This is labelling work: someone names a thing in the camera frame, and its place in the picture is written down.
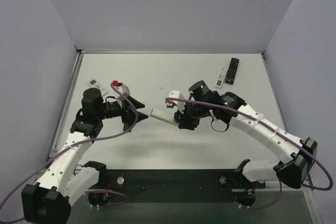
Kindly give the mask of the long white slim remote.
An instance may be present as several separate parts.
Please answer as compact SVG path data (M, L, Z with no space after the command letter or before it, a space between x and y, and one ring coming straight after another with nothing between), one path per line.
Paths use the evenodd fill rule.
M168 113L155 108L151 110L150 117L168 123L170 125L178 126L178 123L175 121L172 115L169 115Z

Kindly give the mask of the black remote control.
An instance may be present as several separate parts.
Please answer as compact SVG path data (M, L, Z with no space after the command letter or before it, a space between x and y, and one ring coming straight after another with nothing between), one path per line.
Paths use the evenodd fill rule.
M123 131L124 131L124 132L130 132L131 129L130 129L130 127L129 127L129 128L127 128L127 129L123 129Z

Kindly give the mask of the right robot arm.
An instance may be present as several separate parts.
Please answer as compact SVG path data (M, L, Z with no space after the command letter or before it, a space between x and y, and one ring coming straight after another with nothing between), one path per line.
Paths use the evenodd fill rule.
M219 94L208 88L203 80L189 88L189 101L183 101L179 91L170 91L166 97L168 107L177 106L174 121L179 129L194 130L200 119L211 117L227 127L235 127L273 152L277 159L252 161L246 159L237 171L251 183L278 179L285 185L301 188L316 156L316 141L291 135L270 123L242 98L232 92Z

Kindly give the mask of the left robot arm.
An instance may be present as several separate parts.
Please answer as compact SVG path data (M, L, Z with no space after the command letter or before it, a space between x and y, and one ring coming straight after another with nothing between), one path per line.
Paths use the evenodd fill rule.
M24 219L31 223L66 223L72 206L89 193L91 205L104 206L111 198L112 179L103 163L89 161L77 175L73 172L84 153L97 141L103 120L121 118L123 134L148 118L139 112L145 105L130 95L129 88L117 83L113 101L104 100L97 88L83 92L81 109L70 128L61 151L50 161L47 171L22 190Z

